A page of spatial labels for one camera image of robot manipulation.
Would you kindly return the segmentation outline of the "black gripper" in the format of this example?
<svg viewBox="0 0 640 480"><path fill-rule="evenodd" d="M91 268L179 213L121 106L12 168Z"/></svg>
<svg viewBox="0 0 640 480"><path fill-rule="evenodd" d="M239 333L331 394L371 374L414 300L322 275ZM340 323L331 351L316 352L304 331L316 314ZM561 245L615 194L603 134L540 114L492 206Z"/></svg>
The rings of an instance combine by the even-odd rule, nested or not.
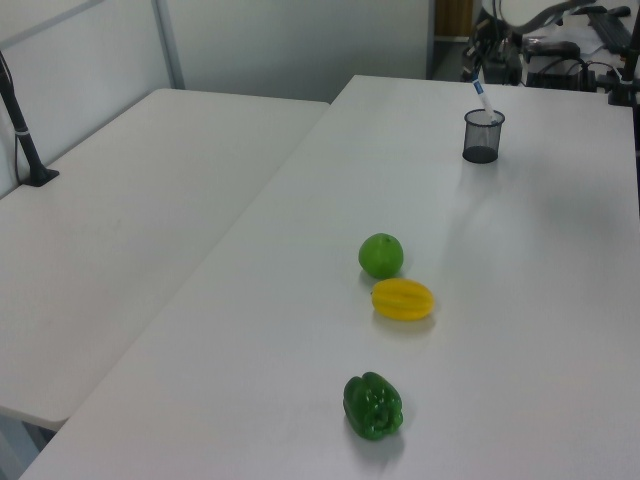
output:
<svg viewBox="0 0 640 480"><path fill-rule="evenodd" d="M505 23L488 13L480 13L470 36L470 45L462 52L461 75L473 76L476 72L476 50L478 55L477 75L491 76L494 70L491 56L486 51L502 41Z"/></svg>

